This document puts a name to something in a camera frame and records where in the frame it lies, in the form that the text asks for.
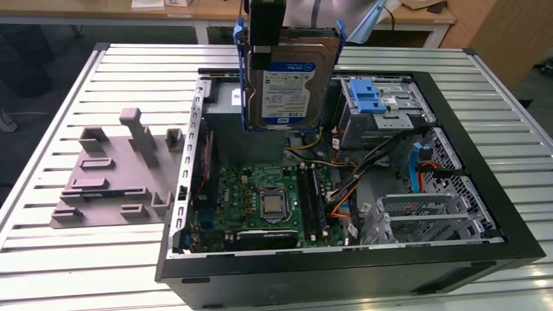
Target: metal rail table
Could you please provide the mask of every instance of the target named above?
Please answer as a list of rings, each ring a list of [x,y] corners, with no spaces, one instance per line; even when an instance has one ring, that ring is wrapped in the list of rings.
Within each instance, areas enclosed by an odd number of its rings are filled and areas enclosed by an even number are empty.
[[[98,45],[0,209],[0,307],[23,310],[182,310],[153,281],[161,224],[54,230],[57,197],[83,126],[127,135],[118,111],[138,107],[153,134],[189,117],[198,67],[235,67],[222,45]],[[346,48],[338,67],[427,71],[547,256],[447,295],[263,307],[262,310],[550,310],[553,144],[477,56],[461,50]]]

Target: blue plastic bracket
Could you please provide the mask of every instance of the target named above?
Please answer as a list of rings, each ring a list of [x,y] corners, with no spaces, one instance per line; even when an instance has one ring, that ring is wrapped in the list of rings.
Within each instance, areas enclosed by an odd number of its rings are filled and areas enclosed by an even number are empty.
[[[353,79],[349,81],[350,94],[357,104],[358,113],[385,113],[387,108],[379,102],[379,91],[370,80]]]
[[[243,32],[243,18],[238,17],[235,20],[234,30],[231,31],[231,38],[234,39],[235,48],[238,50],[238,76],[239,76],[239,98],[241,98],[241,107],[242,107],[242,126],[243,131],[246,132],[245,128],[245,96],[243,96],[243,88],[245,88],[245,68],[243,68],[243,42],[239,41],[239,36]]]
[[[417,159],[421,153],[421,149],[429,150],[430,146],[427,144],[422,146],[421,143],[414,143],[413,146],[414,149],[409,154],[409,162],[406,166],[409,167],[409,180],[411,182],[413,192],[421,193],[421,185],[418,184],[417,179]]]
[[[343,45],[345,45],[345,39],[347,39],[343,29],[345,29],[345,23],[341,19],[335,21],[335,27],[338,29],[338,37],[339,37],[339,45],[338,45],[338,54],[335,55],[334,65],[338,63],[339,55],[342,54]]]

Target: wooden desk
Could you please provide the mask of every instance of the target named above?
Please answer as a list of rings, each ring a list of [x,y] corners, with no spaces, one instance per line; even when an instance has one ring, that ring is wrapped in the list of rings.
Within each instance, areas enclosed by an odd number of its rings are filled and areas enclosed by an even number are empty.
[[[197,42],[207,44],[207,27],[230,27],[239,9],[239,0],[193,0],[190,6],[166,6],[165,10],[131,12],[131,0],[1,0],[0,23],[63,25],[159,25],[191,26]],[[425,9],[413,11],[405,6],[394,12],[395,30],[425,31],[423,47],[438,47],[449,25],[457,19],[445,9],[441,14]],[[390,29],[391,19],[375,26]]]

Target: desk leg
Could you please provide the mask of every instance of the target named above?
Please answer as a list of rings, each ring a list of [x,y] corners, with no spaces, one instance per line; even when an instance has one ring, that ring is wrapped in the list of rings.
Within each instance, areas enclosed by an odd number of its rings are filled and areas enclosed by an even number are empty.
[[[207,27],[209,27],[207,21],[193,21],[197,44],[209,44]]]
[[[446,36],[447,29],[449,24],[434,25],[434,29],[426,38],[426,42],[423,42],[423,48],[437,49],[439,47],[441,40],[443,40],[443,37]]]
[[[71,33],[74,34],[74,37],[79,37],[82,35],[82,25],[70,25]]]
[[[10,119],[4,110],[0,109],[0,132],[11,133],[17,130],[17,123]]]

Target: yellow wire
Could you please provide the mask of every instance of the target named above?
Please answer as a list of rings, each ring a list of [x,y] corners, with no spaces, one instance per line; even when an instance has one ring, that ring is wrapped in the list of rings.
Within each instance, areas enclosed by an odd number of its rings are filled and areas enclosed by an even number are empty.
[[[309,149],[310,147],[313,147],[315,144],[318,144],[318,142],[321,141],[322,138],[322,128],[318,128],[318,136],[317,139],[314,140],[314,142],[311,144],[306,144],[305,146],[297,146],[297,147],[285,147],[285,150],[305,150]]]

